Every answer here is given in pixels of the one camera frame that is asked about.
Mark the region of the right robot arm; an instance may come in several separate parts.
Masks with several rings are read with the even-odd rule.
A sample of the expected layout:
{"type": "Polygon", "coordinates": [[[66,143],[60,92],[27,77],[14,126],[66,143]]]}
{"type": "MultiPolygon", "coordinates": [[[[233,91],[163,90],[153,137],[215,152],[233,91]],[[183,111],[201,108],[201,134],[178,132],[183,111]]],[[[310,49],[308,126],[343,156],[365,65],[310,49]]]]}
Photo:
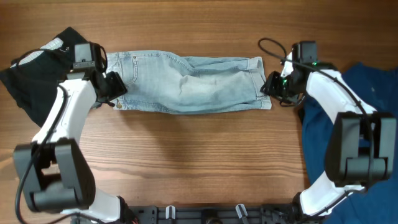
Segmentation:
{"type": "Polygon", "coordinates": [[[295,43],[278,59],[283,70],[272,72],[261,92],[287,106],[311,96],[333,123],[324,172],[295,196],[287,214],[297,223],[319,221],[351,194],[390,178],[397,120],[365,103],[333,64],[319,61],[316,42],[295,43]]]}

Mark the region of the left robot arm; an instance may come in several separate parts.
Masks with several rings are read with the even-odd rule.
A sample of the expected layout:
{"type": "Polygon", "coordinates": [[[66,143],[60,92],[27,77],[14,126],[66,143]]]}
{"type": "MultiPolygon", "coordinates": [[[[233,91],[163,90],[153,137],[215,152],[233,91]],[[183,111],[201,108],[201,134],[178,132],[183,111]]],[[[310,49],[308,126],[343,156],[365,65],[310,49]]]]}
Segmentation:
{"type": "Polygon", "coordinates": [[[80,147],[90,109],[114,107],[127,92],[116,72],[107,72],[104,47],[88,42],[74,46],[75,59],[57,82],[57,96],[49,115],[30,144],[19,144],[13,161],[19,176],[14,210],[20,223],[21,199],[32,212],[60,213],[54,222],[136,223],[120,196],[98,190],[80,147]]]}

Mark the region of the light blue denim shorts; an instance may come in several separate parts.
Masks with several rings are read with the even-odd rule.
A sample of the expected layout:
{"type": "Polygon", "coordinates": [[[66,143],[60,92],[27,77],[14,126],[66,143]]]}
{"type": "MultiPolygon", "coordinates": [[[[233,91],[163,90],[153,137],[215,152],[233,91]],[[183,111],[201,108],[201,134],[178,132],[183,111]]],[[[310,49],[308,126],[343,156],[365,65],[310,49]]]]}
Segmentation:
{"type": "Polygon", "coordinates": [[[114,100],[117,110],[207,114],[272,107],[261,92],[261,57],[183,57],[160,50],[107,57],[107,71],[119,73],[127,88],[114,100]]]}

